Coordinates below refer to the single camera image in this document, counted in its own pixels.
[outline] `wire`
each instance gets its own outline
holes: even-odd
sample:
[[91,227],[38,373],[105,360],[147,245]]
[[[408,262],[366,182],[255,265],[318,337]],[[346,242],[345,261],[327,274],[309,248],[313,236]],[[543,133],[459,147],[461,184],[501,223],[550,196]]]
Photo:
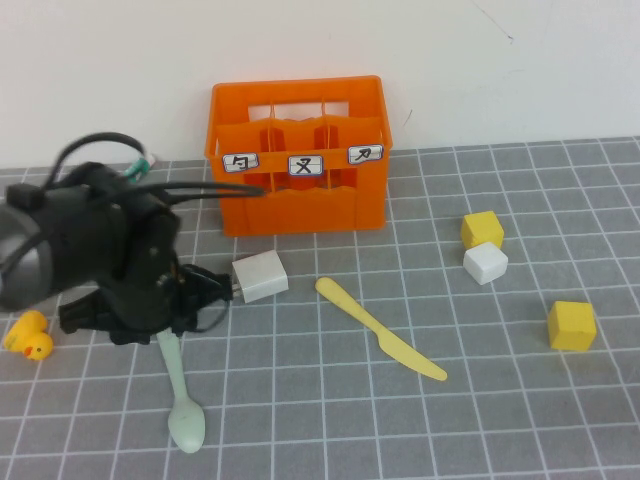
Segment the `wire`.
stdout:
[[[55,234],[57,229],[62,225],[66,224],[70,220],[75,219],[79,214],[84,214],[93,210],[97,210],[99,208],[105,207],[109,204],[118,204],[122,200],[125,200],[129,197],[134,197],[137,195],[142,195],[145,193],[153,193],[162,190],[180,190],[184,188],[198,188],[202,190],[231,190],[241,193],[219,193],[219,194],[209,194],[216,195],[216,197],[205,197],[205,198],[225,198],[226,196],[232,197],[259,197],[264,195],[264,190],[260,187],[255,187],[251,185],[234,185],[232,183],[214,183],[214,182],[167,182],[167,183],[158,183],[158,184],[149,184],[149,185],[141,185],[137,187],[133,187],[130,190],[124,190],[122,192],[115,192],[110,195],[106,195],[104,197],[96,198],[93,201],[90,201],[83,205],[82,208],[74,210],[70,212],[68,215],[65,215],[50,225],[47,229],[41,230],[38,233],[29,237],[25,242],[20,245],[16,250],[11,253],[5,260],[5,262],[0,266],[0,276],[2,276],[3,280],[7,278],[7,276],[13,271],[13,269],[18,265],[20,260],[29,253],[33,248],[38,246],[40,243],[48,240],[52,235]],[[200,196],[194,195],[191,199],[202,198]]]
[[140,143],[139,140],[136,140],[135,138],[130,137],[129,135],[125,135],[124,133],[118,133],[118,132],[93,133],[91,135],[87,135],[85,137],[79,138],[75,142],[67,145],[67,147],[65,147],[65,149],[62,150],[62,152],[60,152],[60,154],[58,155],[58,158],[53,164],[53,167],[51,167],[51,171],[49,172],[49,177],[44,182],[42,189],[49,190],[53,187],[53,184],[56,181],[56,177],[58,176],[58,173],[60,173],[60,169],[62,168],[62,164],[64,163],[64,161],[67,159],[69,155],[71,155],[80,147],[89,145],[90,143],[96,143],[96,142],[122,143],[123,145],[128,145],[131,148],[140,152],[142,156],[145,157],[145,159],[147,156],[147,152],[144,146],[142,145],[142,143]]
[[223,320],[227,316],[227,313],[229,313],[230,307],[231,307],[231,302],[229,302],[228,300],[225,301],[224,310],[220,312],[220,315],[218,315],[216,319],[206,327],[194,329],[193,333],[207,333],[209,330],[213,330],[214,328],[216,328],[218,325],[220,325],[223,322]]
[[243,193],[228,193],[228,194],[219,194],[219,193],[201,193],[201,194],[193,194],[193,195],[172,195],[169,202],[169,205],[174,206],[180,203],[189,202],[191,200],[207,200],[209,198],[240,198],[247,197],[247,195]]

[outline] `yellow plastic knife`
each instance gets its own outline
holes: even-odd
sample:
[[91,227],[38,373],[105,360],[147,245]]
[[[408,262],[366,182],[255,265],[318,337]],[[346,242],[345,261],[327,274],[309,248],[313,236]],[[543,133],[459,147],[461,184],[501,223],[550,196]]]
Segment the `yellow plastic knife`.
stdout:
[[319,278],[316,282],[316,290],[335,306],[371,329],[378,336],[378,344],[382,351],[391,358],[434,380],[444,382],[447,379],[447,372],[389,331],[335,281],[327,277]]

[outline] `orange plastic bottle crate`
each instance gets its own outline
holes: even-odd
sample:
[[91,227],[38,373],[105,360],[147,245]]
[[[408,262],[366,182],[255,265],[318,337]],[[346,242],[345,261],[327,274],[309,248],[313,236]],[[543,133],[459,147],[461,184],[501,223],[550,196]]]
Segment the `orange plastic bottle crate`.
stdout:
[[[291,119],[301,107],[318,114]],[[391,146],[378,77],[216,85],[205,152],[214,178],[268,192],[222,199],[225,234],[382,228]]]

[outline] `plastic spoon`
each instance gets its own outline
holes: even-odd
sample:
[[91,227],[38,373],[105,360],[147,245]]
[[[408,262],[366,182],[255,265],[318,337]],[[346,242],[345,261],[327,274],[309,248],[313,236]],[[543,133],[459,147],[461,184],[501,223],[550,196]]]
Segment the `plastic spoon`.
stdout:
[[362,308],[351,295],[330,278],[319,278],[316,282],[316,290],[336,307],[344,310],[353,318],[370,328],[378,336],[378,344],[384,353],[400,362],[405,367],[415,370],[422,375],[439,380],[447,379],[447,372],[438,367],[428,358],[416,352],[412,347],[403,342],[387,327]]
[[169,413],[169,433],[180,450],[195,453],[204,443],[204,411],[187,393],[178,337],[170,329],[158,333],[156,337],[174,395],[173,408]]

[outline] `gray grid mat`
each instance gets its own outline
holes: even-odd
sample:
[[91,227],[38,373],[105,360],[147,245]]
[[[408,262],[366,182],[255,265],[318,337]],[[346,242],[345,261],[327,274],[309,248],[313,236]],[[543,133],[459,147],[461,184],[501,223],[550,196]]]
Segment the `gray grid mat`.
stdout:
[[[0,478],[640,478],[639,139],[393,152],[378,232],[229,239],[214,202],[187,205],[183,259],[229,271],[234,258],[276,248],[291,277],[290,291],[186,336],[205,447],[187,456],[168,440],[156,345],[113,347],[53,323],[44,362],[0,352]],[[45,171],[0,171],[0,188]],[[204,161],[166,163],[148,181],[209,175]],[[505,227],[510,266],[478,286],[461,267],[459,228],[483,210]],[[320,301],[318,275],[449,380],[389,360]],[[40,308],[53,315],[82,293]],[[555,300],[593,303],[591,351],[549,349]],[[11,318],[0,321],[6,332]]]

